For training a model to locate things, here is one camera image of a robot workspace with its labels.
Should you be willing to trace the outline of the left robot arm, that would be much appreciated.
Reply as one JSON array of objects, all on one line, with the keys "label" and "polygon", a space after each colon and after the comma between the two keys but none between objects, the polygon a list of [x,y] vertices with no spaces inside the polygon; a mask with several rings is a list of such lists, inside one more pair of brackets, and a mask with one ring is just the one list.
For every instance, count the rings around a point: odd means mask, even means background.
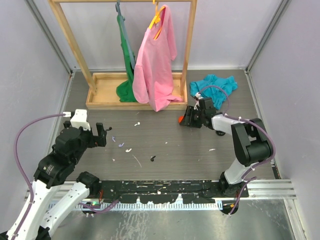
[{"label": "left robot arm", "polygon": [[97,135],[92,129],[73,127],[64,122],[64,129],[55,139],[52,152],[38,164],[30,195],[12,227],[1,233],[2,240],[49,240],[69,213],[85,198],[99,195],[98,177],[82,172],[71,189],[51,209],[49,204],[61,189],[66,178],[74,171],[88,148],[105,147],[107,130],[96,124]]}]

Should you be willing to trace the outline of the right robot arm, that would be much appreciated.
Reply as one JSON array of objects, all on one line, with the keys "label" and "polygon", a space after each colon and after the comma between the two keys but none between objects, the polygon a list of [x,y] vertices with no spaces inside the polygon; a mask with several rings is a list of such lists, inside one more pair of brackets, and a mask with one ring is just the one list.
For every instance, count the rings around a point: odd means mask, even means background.
[{"label": "right robot arm", "polygon": [[217,112],[209,97],[197,98],[194,106],[188,105],[178,122],[180,126],[198,129],[205,126],[219,136],[232,136],[235,160],[218,181],[218,190],[225,197],[231,197],[242,187],[245,177],[255,167],[275,155],[275,144],[261,119],[248,120]]}]

